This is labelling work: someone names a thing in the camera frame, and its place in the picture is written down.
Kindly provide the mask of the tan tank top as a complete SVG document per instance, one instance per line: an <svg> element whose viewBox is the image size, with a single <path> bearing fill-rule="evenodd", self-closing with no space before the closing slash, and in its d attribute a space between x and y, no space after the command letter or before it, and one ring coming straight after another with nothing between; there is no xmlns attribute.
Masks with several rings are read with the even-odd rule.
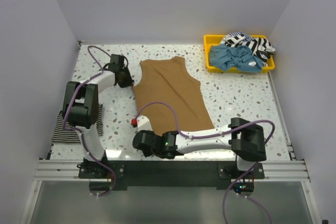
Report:
<svg viewBox="0 0 336 224"><path fill-rule="evenodd" d="M213 129L205 107L201 83L187 71L183 57L140 62L142 78L133 87L138 112L146 116L155 134L176 131L174 115L181 131Z"/></svg>

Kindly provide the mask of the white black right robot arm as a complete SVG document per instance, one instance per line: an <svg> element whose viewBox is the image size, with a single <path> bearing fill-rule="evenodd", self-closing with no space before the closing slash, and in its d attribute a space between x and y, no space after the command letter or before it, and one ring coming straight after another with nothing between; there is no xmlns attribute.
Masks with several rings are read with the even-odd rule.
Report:
<svg viewBox="0 0 336 224"><path fill-rule="evenodd" d="M267 159L264 128L259 121L232 118L229 124L210 130L176 130L158 135L151 129L149 119L142 116L137 120L137 128L132 146L145 157L175 159L198 151L231 150L236 154L234 173L239 178L250 175L254 163Z"/></svg>

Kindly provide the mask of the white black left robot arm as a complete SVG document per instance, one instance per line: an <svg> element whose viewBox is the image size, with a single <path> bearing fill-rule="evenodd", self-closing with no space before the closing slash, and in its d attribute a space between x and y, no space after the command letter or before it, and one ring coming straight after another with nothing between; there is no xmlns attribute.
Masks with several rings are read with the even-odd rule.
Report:
<svg viewBox="0 0 336 224"><path fill-rule="evenodd" d="M63 129L77 133L84 150L84 159L92 161L90 171L97 178L108 174L109 165L103 162L106 152L97 130L99 94L112 86L131 87L134 81L128 69L128 59L111 55L110 61L98 73L82 81L69 81L62 106Z"/></svg>

